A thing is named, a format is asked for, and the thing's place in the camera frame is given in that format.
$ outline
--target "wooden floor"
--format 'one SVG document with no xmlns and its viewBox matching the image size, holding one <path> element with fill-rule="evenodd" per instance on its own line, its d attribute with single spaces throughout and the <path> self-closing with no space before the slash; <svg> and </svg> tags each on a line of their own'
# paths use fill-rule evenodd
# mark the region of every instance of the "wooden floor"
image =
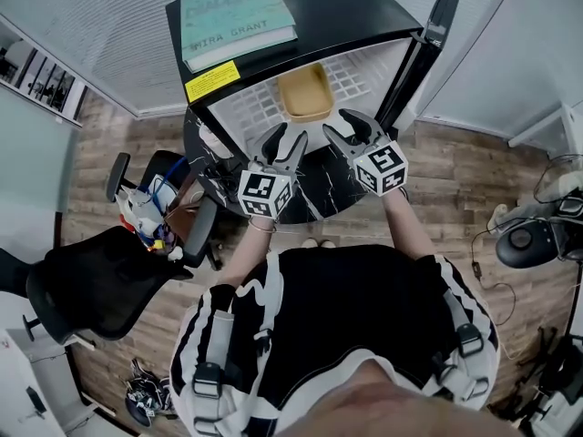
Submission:
<svg viewBox="0 0 583 437">
<path fill-rule="evenodd" d="M 108 171 L 118 152 L 131 154 L 128 178 L 134 181 L 139 181 L 157 149 L 183 153 L 182 117 L 135 121 L 91 94 L 84 102 L 79 121 L 83 132 L 69 210 L 63 221 L 64 244 L 90 238 L 118 224 L 117 205 L 105 198 Z M 407 189 L 417 216 L 438 250 L 454 262 L 468 284 L 479 289 L 470 266 L 470 242 L 485 228 L 498 203 L 513 206 L 521 195 L 532 192 L 547 162 L 545 154 L 529 147 L 509 149 L 494 137 L 423 123 L 409 128 L 399 141 L 410 161 Z M 230 225 L 221 230 L 221 257 L 228 259 L 241 228 Z M 341 246 L 391 244 L 382 207 L 374 196 L 366 196 L 324 222 L 280 226 L 271 248 L 297 247 L 309 236 L 331 239 Z M 508 355 L 523 360 L 534 350 L 541 323 L 555 325 L 559 331 L 565 329 L 577 266 L 555 261 L 536 269 L 508 269 L 496 260 L 494 244 L 492 238 L 478 239 L 476 259 L 482 265 L 485 286 L 504 281 L 516 291 L 516 309 L 512 318 L 499 327 L 499 334 Z M 95 352 L 74 348 L 85 390 L 116 409 L 118 419 L 127 426 L 139 430 L 123 403 L 123 380 L 129 376 L 129 362 L 136 357 L 159 377 L 168 375 L 182 315 L 216 279 L 217 274 L 205 265 L 189 282 L 171 280 L 123 340 L 95 338 Z M 512 310 L 512 294 L 505 287 L 485 291 L 483 296 L 496 322 Z M 491 401 L 505 397 L 520 374 L 517 359 L 510 360 L 503 352 Z M 164 418 L 157 418 L 148 433 L 187 435 L 180 422 Z"/>
</svg>

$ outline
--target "book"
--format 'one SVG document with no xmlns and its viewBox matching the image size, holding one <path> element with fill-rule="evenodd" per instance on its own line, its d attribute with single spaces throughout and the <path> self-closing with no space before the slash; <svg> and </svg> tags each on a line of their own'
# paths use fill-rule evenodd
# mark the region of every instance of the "book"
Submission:
<svg viewBox="0 0 583 437">
<path fill-rule="evenodd" d="M 283 0 L 180 0 L 180 23 L 192 73 L 297 38 Z"/>
</svg>

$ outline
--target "person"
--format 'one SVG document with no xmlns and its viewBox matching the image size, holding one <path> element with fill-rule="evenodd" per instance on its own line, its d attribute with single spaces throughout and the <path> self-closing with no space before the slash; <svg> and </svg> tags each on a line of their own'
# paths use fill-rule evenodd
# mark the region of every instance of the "person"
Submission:
<svg viewBox="0 0 583 437">
<path fill-rule="evenodd" d="M 381 201 L 394 248 L 268 254 L 273 222 L 250 220 L 173 353 L 172 400 L 191 435 L 517 435 L 475 411 L 499 363 L 485 303 L 404 192 Z"/>
</svg>

